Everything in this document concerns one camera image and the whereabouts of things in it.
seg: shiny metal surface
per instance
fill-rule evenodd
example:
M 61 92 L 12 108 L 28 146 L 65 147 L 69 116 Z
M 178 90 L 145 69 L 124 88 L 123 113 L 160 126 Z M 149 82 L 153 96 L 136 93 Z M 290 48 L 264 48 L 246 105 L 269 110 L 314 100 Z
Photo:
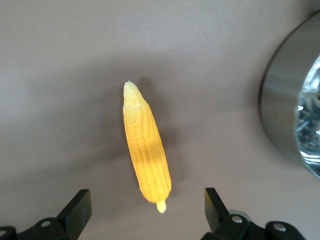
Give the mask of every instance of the shiny metal surface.
M 299 26 L 275 54 L 260 99 L 264 129 L 290 158 L 320 178 L 320 13 Z

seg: corn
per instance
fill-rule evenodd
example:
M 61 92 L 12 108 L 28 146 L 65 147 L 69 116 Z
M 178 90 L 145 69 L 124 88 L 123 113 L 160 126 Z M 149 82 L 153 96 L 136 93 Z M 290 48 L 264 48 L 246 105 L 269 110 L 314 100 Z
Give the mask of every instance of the corn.
M 139 188 L 160 213 L 167 209 L 171 178 L 164 147 L 148 103 L 131 81 L 124 84 L 123 120 Z

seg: toy corn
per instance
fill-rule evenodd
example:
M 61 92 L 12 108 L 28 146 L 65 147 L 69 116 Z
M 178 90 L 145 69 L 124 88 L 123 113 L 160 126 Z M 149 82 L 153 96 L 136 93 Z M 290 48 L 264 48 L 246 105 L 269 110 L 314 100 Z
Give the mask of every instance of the toy corn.
M 159 131 L 148 103 L 131 81 L 124 84 L 123 120 L 126 140 L 142 195 L 167 209 L 171 178 Z

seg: stainless steel bowl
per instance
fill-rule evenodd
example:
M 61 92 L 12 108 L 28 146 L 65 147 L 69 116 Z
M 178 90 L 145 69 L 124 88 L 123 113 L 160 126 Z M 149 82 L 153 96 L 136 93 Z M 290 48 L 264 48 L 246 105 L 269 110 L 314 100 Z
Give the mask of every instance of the stainless steel bowl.
M 320 13 L 276 52 L 261 89 L 260 112 L 271 141 L 320 178 Z

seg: yellow corn cob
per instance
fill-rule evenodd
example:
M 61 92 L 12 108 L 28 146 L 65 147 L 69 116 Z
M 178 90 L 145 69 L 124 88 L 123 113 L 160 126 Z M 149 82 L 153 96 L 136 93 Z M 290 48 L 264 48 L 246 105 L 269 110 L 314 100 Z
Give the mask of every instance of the yellow corn cob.
M 124 84 L 123 120 L 126 140 L 142 195 L 167 209 L 171 178 L 158 128 L 148 103 L 131 81 Z

